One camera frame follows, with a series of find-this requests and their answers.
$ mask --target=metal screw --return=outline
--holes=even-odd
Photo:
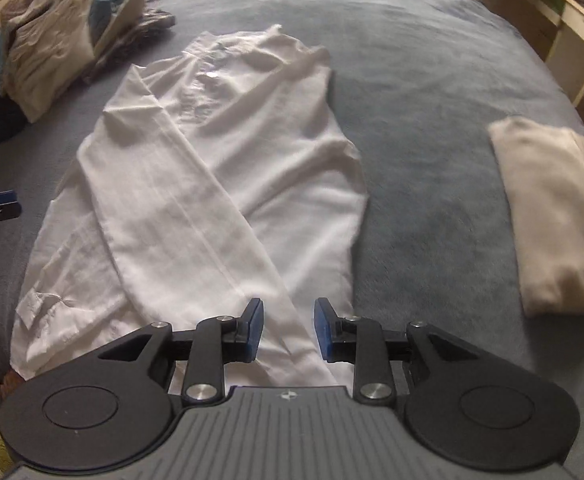
[[[392,389],[383,383],[369,383],[361,388],[361,395],[368,399],[386,399],[392,395]]]
[[[185,394],[194,400],[210,400],[212,397],[216,396],[217,390],[212,384],[192,384]]]

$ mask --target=gray blanket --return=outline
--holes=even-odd
[[[424,319],[554,380],[576,398],[568,466],[584,479],[584,317],[523,317],[512,228],[486,125],[511,114],[584,133],[545,66],[473,0],[151,0],[177,17],[133,59],[176,56],[203,30],[281,23],[323,44],[330,105],[363,156],[371,195],[355,247],[355,309],[386,328]],[[0,190],[24,213],[0,224],[0,374],[28,254],[54,186],[126,68],[76,85],[0,145]]]

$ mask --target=gray bedspread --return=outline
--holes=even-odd
[[[504,188],[486,125],[511,114],[584,133],[518,33],[473,0],[152,0],[177,25],[134,62],[176,56],[203,30],[281,23],[332,56],[329,100],[363,156],[370,192],[355,247],[355,309],[386,328],[424,319],[568,389],[582,430],[584,317],[523,317]],[[73,86],[0,145],[0,190],[24,212],[0,224],[0,375],[28,254],[54,187],[125,67]]]

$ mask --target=bed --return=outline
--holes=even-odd
[[[486,133],[521,114],[584,127],[533,50],[475,0],[149,0],[167,37],[132,61],[174,56],[203,30],[280,23],[323,44],[329,103],[361,152],[370,193],[353,254],[355,310],[401,330],[424,319],[565,387],[582,414],[567,466],[584,480],[584,317],[524,318],[508,203]],[[0,224],[0,375],[28,255],[54,188],[126,67],[75,84],[0,144],[0,190],[20,219]]]

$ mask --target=gray ribbed panel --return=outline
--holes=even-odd
[[[186,412],[155,452],[99,480],[571,480],[558,466],[513,476],[448,463],[412,439],[389,409],[344,388],[237,388]],[[18,468],[10,480],[50,480]]]

